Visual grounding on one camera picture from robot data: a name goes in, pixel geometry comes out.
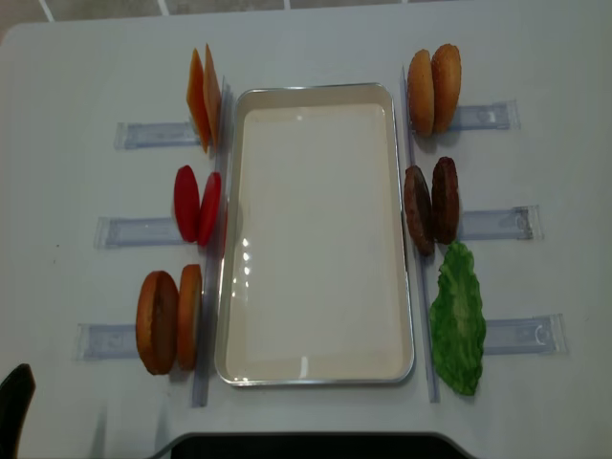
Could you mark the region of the black robot base front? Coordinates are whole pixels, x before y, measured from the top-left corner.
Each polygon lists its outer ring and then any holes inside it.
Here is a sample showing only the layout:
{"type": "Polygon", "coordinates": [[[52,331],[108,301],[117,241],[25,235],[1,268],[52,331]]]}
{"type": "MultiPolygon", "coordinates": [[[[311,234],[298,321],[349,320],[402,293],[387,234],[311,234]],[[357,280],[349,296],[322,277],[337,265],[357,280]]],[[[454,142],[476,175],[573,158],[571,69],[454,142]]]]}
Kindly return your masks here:
{"type": "Polygon", "coordinates": [[[431,435],[318,433],[219,434],[186,438],[171,458],[466,458],[431,435]]]}

